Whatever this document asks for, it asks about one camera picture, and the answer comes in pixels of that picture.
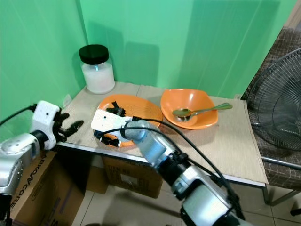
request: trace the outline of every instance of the spoon handle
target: spoon handle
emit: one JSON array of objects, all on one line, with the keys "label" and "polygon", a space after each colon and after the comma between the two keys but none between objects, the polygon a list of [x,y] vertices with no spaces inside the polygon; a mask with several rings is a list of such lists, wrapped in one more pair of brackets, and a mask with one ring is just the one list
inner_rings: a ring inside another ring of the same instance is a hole
[{"label": "spoon handle", "polygon": [[229,103],[223,103],[221,105],[217,105],[215,107],[212,108],[208,108],[208,109],[203,109],[203,110],[199,110],[199,111],[194,111],[191,116],[194,115],[198,115],[201,113],[205,113],[205,112],[209,112],[209,111],[213,111],[213,110],[226,110],[226,109],[231,109],[233,107],[233,105],[229,104]]},{"label": "spoon handle", "polygon": [[229,103],[223,103],[221,105],[217,105],[213,108],[211,108],[211,110],[226,110],[226,109],[231,109],[233,108],[233,105],[229,104]]}]

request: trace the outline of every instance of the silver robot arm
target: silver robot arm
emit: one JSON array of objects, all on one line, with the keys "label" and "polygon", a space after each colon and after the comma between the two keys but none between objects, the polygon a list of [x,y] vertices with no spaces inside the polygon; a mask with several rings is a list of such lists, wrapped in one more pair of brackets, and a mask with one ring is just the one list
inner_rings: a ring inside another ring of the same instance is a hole
[{"label": "silver robot arm", "polygon": [[[143,120],[129,121],[124,127],[154,129]],[[234,214],[223,190],[160,134],[131,129],[122,131],[121,135],[139,147],[145,159],[171,186],[175,196],[179,200],[185,199],[181,217],[188,226],[251,226]]]},{"label": "silver robot arm", "polygon": [[20,178],[40,150],[52,149],[58,141],[66,141],[83,124],[77,121],[68,129],[61,128],[69,117],[61,109],[40,101],[32,117],[31,133],[25,133],[0,144],[0,226],[9,226],[12,220],[10,202],[19,185]]}]

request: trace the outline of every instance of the orange bowl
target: orange bowl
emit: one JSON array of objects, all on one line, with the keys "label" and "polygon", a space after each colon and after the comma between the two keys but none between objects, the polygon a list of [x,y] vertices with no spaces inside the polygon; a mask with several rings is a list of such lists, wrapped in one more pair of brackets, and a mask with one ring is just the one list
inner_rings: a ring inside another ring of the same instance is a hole
[{"label": "orange bowl", "polygon": [[185,129],[205,129],[218,122],[218,112],[209,111],[191,117],[187,122],[178,122],[173,111],[187,108],[191,111],[214,107],[206,92],[196,89],[168,89],[161,97],[161,111],[172,124]]},{"label": "orange bowl", "polygon": [[[131,96],[131,95],[112,95],[99,104],[98,109],[106,110],[108,107],[114,107],[112,102],[118,104],[119,107],[126,111],[126,116],[137,116],[145,119],[157,119],[162,121],[163,115],[159,107],[157,107],[153,102],[143,99],[141,97]],[[150,122],[156,127],[159,127],[160,123]],[[107,134],[106,137],[111,139],[116,138],[114,135]],[[132,141],[122,142],[120,147],[126,147],[133,145]]]}]

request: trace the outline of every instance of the fan guard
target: fan guard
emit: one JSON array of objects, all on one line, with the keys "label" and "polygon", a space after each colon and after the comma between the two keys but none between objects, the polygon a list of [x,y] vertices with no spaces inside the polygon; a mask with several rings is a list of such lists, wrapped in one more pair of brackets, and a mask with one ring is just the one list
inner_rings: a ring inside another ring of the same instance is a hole
[{"label": "fan guard", "polygon": [[301,48],[262,72],[247,105],[252,128],[262,139],[301,150]]}]

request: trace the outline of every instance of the wooden tabletop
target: wooden tabletop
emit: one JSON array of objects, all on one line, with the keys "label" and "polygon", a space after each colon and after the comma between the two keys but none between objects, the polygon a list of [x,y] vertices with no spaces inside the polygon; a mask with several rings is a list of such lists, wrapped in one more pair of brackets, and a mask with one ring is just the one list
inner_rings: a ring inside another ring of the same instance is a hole
[{"label": "wooden tabletop", "polygon": [[[64,121],[66,128],[76,120],[84,120],[80,130],[60,145],[74,147],[97,154],[146,162],[136,146],[115,148],[95,139],[90,127],[99,103],[110,95],[128,94],[148,99],[160,106],[164,89],[131,83],[116,82],[115,88],[105,95],[96,95],[84,88],[64,112],[70,117]],[[264,166],[248,117],[246,102],[239,99],[211,97],[215,105],[229,102],[233,109],[219,112],[219,121],[207,129],[180,129],[230,180],[264,186],[268,183]],[[212,170],[209,165],[183,139],[161,125],[160,130],[173,139],[190,158]]]}]

